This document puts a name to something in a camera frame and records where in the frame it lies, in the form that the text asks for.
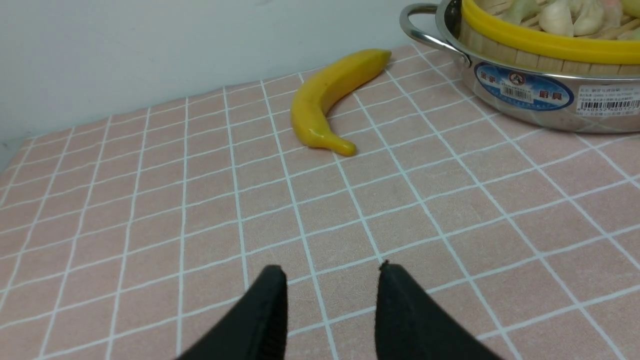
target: pot handle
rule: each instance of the pot handle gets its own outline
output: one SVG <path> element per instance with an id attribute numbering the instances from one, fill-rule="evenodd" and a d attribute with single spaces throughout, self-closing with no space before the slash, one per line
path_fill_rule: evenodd
<path id="1" fill-rule="evenodd" d="M 458 55 L 463 58 L 465 65 L 467 67 L 471 67 L 471 60 L 467 56 L 467 54 L 461 52 L 455 47 L 451 46 L 447 42 L 444 42 L 438 38 L 432 37 L 431 35 L 423 32 L 413 25 L 411 20 L 409 20 L 409 16 L 417 14 L 417 13 L 428 13 L 435 15 L 438 10 L 437 4 L 411 4 L 406 6 L 402 12 L 400 13 L 400 28 L 407 34 L 410 38 L 415 41 L 434 47 L 438 50 L 447 51 L 448 53 Z"/>

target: white wall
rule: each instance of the white wall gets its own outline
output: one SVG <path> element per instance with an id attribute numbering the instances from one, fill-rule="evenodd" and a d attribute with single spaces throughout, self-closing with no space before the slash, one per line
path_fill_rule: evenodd
<path id="1" fill-rule="evenodd" d="M 0 140 L 407 44 L 412 2 L 2 1 Z"/>

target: barcode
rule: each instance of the barcode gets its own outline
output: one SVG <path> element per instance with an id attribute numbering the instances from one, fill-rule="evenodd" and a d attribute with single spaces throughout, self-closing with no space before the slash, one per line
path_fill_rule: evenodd
<path id="1" fill-rule="evenodd" d="M 595 101 L 580 103 L 580 110 L 635 110 L 640 108 L 640 100 L 627 101 Z"/>
<path id="2" fill-rule="evenodd" d="M 533 104 L 533 93 L 530 90 L 509 86 L 507 84 L 502 84 L 502 87 L 500 88 L 500 93 L 512 99 Z"/>

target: logo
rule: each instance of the logo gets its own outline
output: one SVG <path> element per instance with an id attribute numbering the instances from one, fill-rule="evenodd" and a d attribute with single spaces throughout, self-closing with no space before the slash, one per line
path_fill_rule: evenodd
<path id="1" fill-rule="evenodd" d="M 509 81 L 515 86 L 522 86 L 526 82 L 524 74 L 515 71 L 509 73 Z"/>

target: product label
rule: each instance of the product label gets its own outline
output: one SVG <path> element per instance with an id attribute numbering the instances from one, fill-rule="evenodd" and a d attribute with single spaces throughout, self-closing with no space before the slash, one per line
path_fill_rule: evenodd
<path id="1" fill-rule="evenodd" d="M 576 114 L 617 117 L 640 113 L 640 83 L 622 85 L 582 85 L 578 91 Z"/>
<path id="2" fill-rule="evenodd" d="M 573 102 L 573 93 L 555 79 L 517 72 L 489 63 L 476 65 L 476 78 L 498 99 L 522 109 L 552 111 Z"/>

